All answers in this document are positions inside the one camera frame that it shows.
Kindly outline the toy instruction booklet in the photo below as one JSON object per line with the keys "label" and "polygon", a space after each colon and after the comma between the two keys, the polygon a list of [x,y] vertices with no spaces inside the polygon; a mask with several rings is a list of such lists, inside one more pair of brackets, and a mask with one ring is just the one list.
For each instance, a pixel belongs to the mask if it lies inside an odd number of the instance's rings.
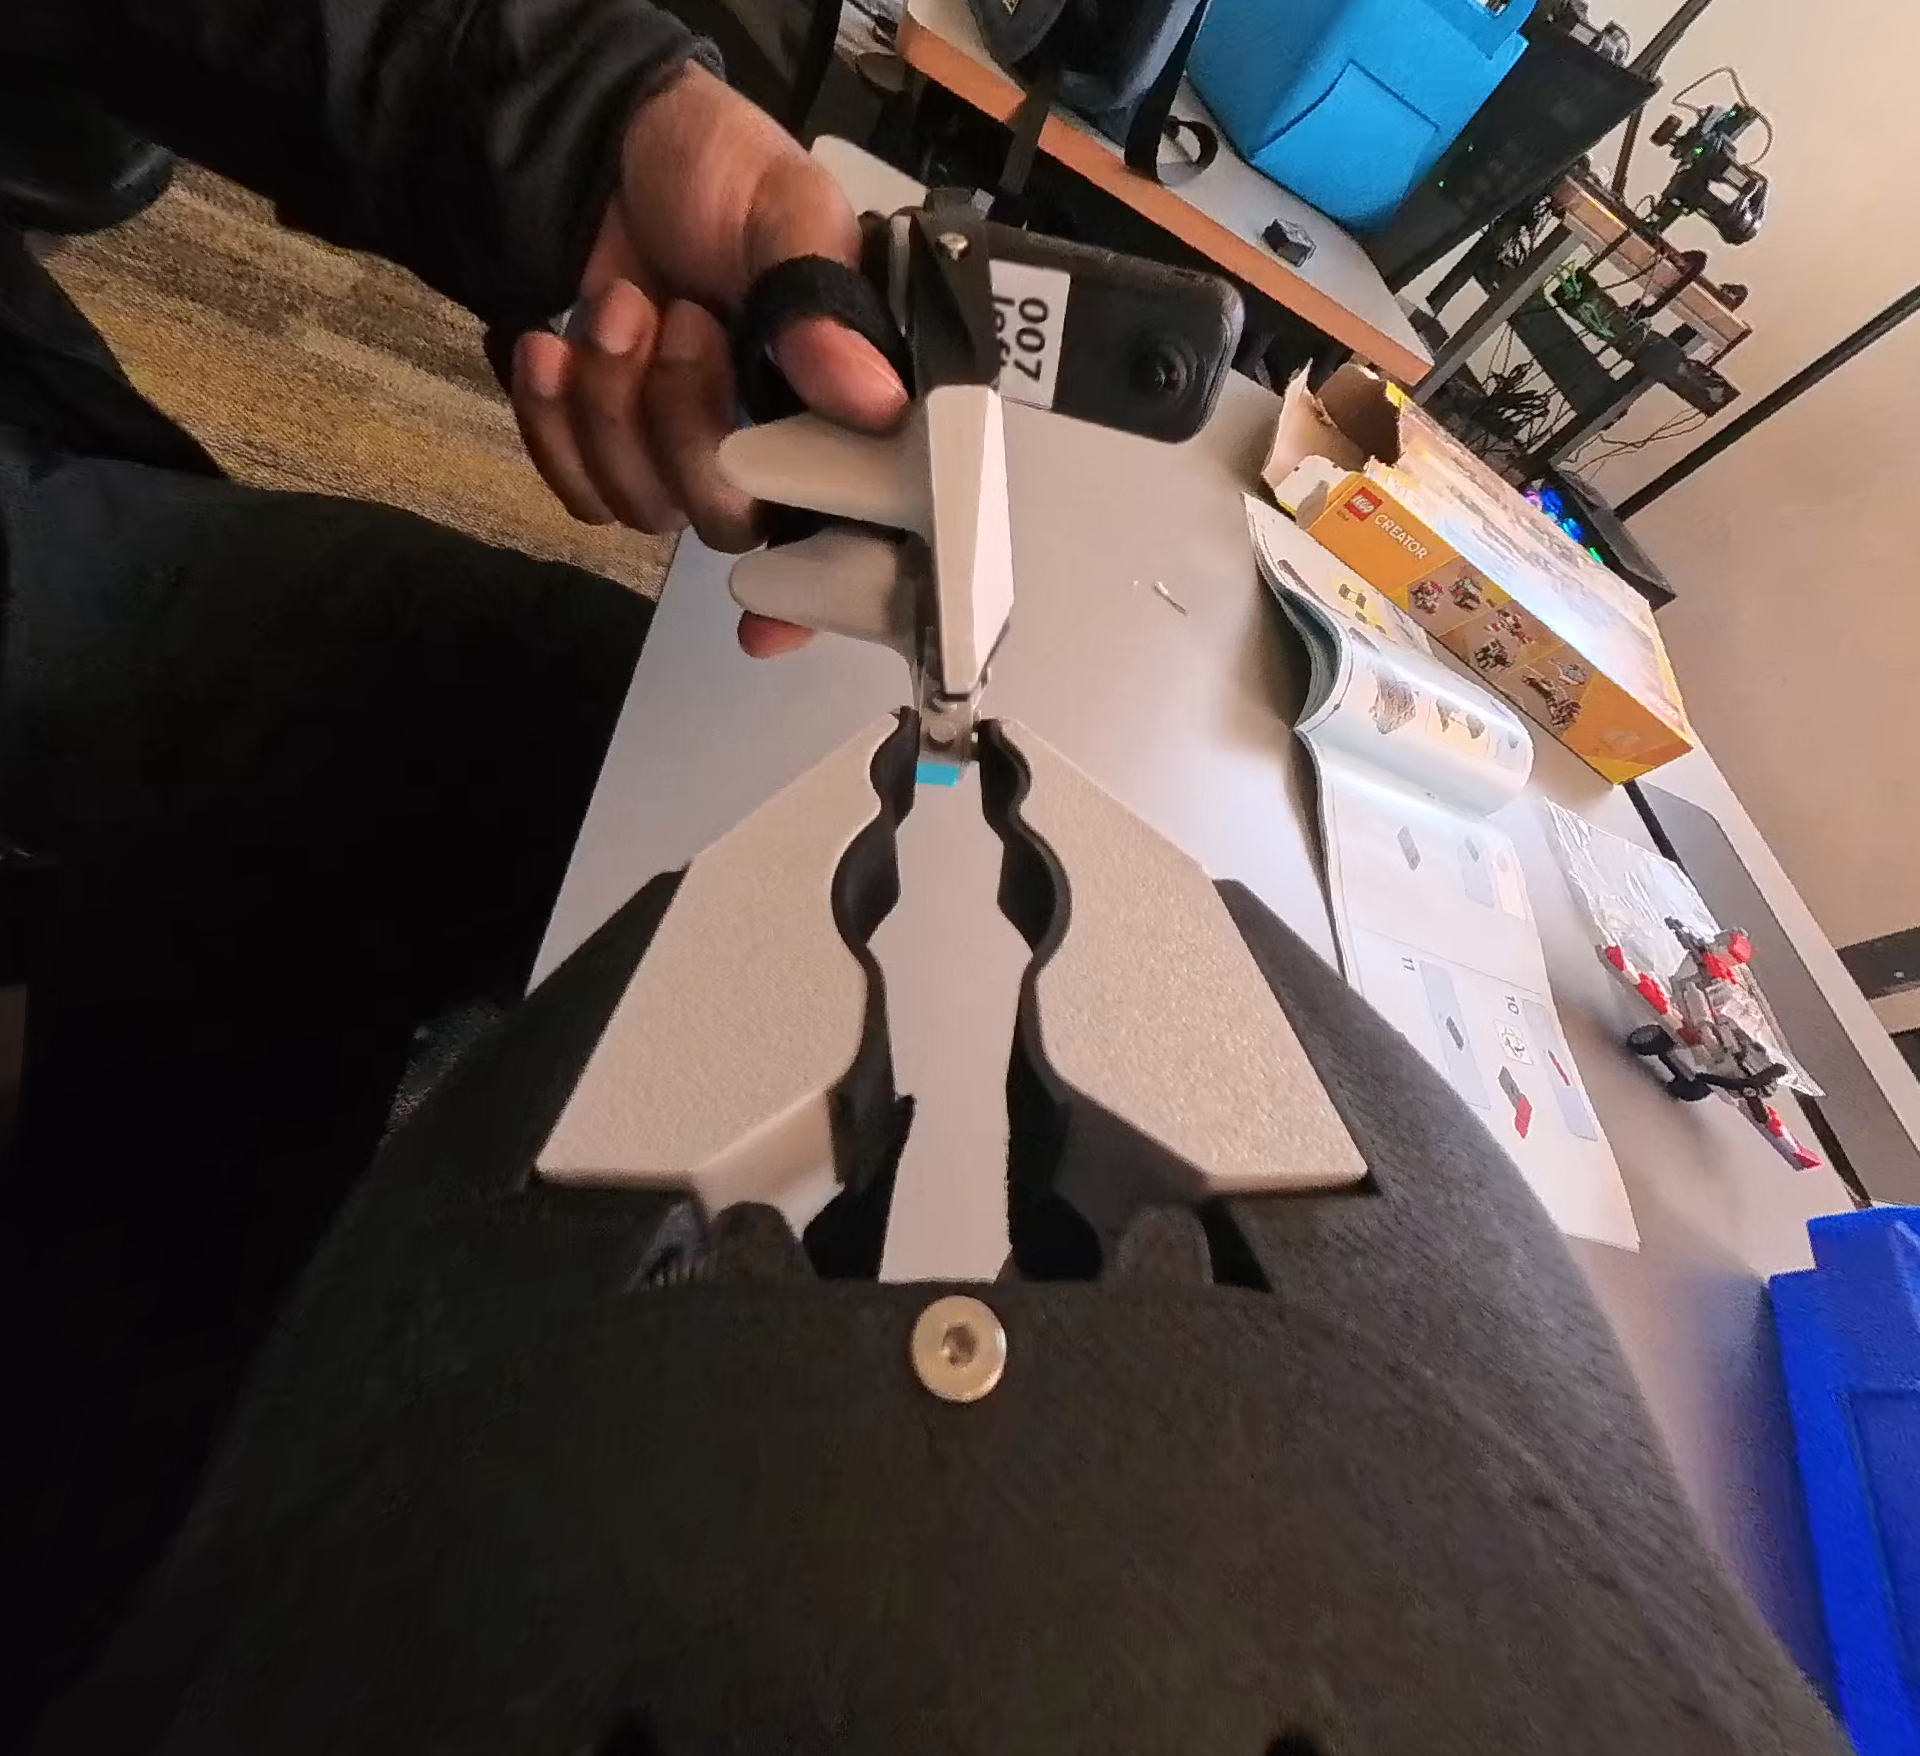
{"label": "toy instruction booklet", "polygon": [[1523,712],[1274,501],[1247,535],[1308,650],[1294,738],[1319,770],[1324,898],[1346,986],[1448,1081],[1554,1222],[1642,1249],[1635,1214],[1549,995],[1523,850]]}

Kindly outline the yellow toy box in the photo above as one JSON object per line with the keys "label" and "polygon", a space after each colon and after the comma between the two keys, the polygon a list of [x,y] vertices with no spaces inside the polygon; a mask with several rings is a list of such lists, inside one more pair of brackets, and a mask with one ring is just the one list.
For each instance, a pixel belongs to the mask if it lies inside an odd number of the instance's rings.
{"label": "yellow toy box", "polygon": [[1656,608],[1389,378],[1342,363],[1313,390],[1294,374],[1266,483],[1596,778],[1629,783],[1696,753]]}

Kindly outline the grey desk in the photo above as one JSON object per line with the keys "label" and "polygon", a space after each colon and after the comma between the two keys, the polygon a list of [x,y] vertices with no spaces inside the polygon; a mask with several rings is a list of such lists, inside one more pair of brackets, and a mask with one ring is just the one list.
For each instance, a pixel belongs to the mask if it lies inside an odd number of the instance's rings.
{"label": "grey desk", "polygon": [[[1211,425],[1166,448],[1013,406],[1018,597],[988,712],[1037,729],[1216,880],[1247,884],[1319,959],[1337,959],[1319,783],[1292,738],[1308,664],[1241,525],[1274,411],[1268,390],[1233,378]],[[882,647],[818,638],[748,661],[728,578],[728,554],[680,540],[531,986],[649,880],[905,702],[905,664]],[[1621,1051],[1631,1014],[1555,871],[1540,819],[1549,798],[1617,839],[1648,841],[1648,829],[1554,738],[1540,738],[1525,798],[1501,816],[1642,1233],[1642,1249],[1568,1240],[1568,1257],[1712,1548],[1802,1670],[1831,1691],[1763,1278],[1811,1270],[1811,1214],[1854,1200],[1831,1166],[1782,1166],[1732,1108],[1666,1102]],[[888,1282],[984,1278],[1006,1257],[996,1154],[1024,941],[996,913],[994,884],[996,839],[977,779],[920,793],[899,829],[899,910],[872,945],[896,1081],[920,1102]]]}

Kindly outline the person's lap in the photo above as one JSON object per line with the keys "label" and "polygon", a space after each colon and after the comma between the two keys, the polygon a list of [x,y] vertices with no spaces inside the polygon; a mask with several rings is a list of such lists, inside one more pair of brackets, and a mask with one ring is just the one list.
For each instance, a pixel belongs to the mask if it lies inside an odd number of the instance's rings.
{"label": "person's lap", "polygon": [[175,1548],[420,1025],[526,980],[651,602],[431,517],[3,432],[0,1733]]}

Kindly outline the black computer case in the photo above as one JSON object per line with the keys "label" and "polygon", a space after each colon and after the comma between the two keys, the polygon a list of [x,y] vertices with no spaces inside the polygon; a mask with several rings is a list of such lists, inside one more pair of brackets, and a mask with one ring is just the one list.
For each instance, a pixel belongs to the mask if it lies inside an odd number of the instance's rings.
{"label": "black computer case", "polygon": [[1666,572],[1577,470],[1549,464],[1543,475],[1523,480],[1523,498],[1591,564],[1629,581],[1656,614],[1675,602]]}

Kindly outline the person's left forearm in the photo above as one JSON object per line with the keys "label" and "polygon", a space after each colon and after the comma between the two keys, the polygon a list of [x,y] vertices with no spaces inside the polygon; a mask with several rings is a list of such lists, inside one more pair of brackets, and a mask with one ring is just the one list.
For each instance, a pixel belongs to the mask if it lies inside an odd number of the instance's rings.
{"label": "person's left forearm", "polygon": [[488,330],[576,302],[630,115],[718,57],[649,0],[0,0],[35,74]]}

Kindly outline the red grey toy model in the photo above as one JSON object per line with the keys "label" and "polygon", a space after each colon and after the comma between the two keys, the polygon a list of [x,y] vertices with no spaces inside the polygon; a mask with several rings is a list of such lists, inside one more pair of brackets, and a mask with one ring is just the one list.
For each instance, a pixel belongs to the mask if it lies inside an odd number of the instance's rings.
{"label": "red grey toy model", "polygon": [[1790,1173],[1825,1166],[1790,1128],[1789,1105],[1823,1096],[1789,1048],[1750,970],[1741,929],[1696,931],[1666,919],[1675,965],[1648,970],[1621,945],[1596,945],[1611,976],[1645,1003],[1629,1051],[1666,1075],[1682,1105],[1730,1102]]}

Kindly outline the blue plastic bin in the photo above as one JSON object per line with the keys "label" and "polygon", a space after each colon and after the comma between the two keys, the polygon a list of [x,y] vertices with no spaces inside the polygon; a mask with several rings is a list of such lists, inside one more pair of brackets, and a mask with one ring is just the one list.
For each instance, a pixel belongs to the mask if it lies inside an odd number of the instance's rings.
{"label": "blue plastic bin", "polygon": [[1841,1722],[1863,1756],[1920,1748],[1920,1210],[1811,1220],[1768,1278]]}

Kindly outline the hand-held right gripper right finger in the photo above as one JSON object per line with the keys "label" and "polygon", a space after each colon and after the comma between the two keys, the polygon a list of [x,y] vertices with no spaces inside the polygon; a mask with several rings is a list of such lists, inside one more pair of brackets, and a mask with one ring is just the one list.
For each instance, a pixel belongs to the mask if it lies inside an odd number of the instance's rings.
{"label": "hand-held right gripper right finger", "polygon": [[1138,1214],[1365,1188],[1278,990],[1196,854],[1027,724],[977,738],[1018,931],[1006,1227],[1018,1278],[1099,1278]]}

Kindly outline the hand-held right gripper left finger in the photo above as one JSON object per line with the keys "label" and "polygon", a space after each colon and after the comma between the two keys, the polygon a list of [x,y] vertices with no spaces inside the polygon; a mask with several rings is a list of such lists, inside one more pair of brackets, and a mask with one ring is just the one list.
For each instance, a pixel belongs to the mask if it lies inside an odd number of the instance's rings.
{"label": "hand-held right gripper left finger", "polygon": [[541,1184],[768,1207],[802,1239],[872,1179],[896,1092],[869,941],[914,779],[920,719],[872,719],[674,874]]}

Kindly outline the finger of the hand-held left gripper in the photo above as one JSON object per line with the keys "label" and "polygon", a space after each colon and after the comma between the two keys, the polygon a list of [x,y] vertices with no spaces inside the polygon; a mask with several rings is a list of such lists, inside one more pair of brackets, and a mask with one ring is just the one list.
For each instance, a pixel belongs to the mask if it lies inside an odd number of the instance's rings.
{"label": "finger of the hand-held left gripper", "polygon": [[933,390],[923,405],[923,438],[920,745],[927,753],[970,753],[981,695],[1016,608],[996,390]]}

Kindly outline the blue felt bag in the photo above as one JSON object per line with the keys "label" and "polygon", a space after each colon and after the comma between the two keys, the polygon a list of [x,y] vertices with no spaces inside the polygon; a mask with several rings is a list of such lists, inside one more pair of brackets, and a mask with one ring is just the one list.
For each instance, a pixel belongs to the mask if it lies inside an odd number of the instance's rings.
{"label": "blue felt bag", "polygon": [[1190,89],[1342,229],[1381,229],[1525,54],[1540,0],[1211,0]]}

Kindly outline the clear plastic bag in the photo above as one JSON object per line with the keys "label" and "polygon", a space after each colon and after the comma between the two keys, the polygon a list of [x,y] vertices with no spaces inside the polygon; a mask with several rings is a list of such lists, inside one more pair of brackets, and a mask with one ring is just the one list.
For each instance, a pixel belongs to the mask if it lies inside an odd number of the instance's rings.
{"label": "clear plastic bag", "polygon": [[1696,931],[1721,929],[1675,862],[1596,829],[1563,801],[1549,801],[1549,839],[1596,945],[1621,945],[1642,965],[1666,976],[1675,965],[1666,919]]}

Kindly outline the black monitor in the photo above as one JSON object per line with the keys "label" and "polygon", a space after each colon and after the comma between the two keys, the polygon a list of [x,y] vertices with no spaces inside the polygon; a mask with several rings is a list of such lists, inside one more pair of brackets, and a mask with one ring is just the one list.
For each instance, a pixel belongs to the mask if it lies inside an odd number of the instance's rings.
{"label": "black monitor", "polygon": [[1513,207],[1549,196],[1591,140],[1645,106],[1660,79],[1555,27],[1525,24],[1525,47],[1405,206],[1362,234],[1401,291],[1434,263]]}

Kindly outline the person's left hand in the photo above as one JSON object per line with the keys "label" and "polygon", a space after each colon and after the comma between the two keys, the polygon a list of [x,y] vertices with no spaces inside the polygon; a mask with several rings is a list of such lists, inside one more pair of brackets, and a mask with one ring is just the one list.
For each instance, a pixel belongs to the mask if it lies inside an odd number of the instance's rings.
{"label": "person's left hand", "polygon": [[515,343],[515,425],[573,517],[691,530],[718,554],[764,540],[758,501],[718,464],[736,432],[728,320],[788,258],[861,258],[841,186],[686,61],[630,115],[567,332]]}

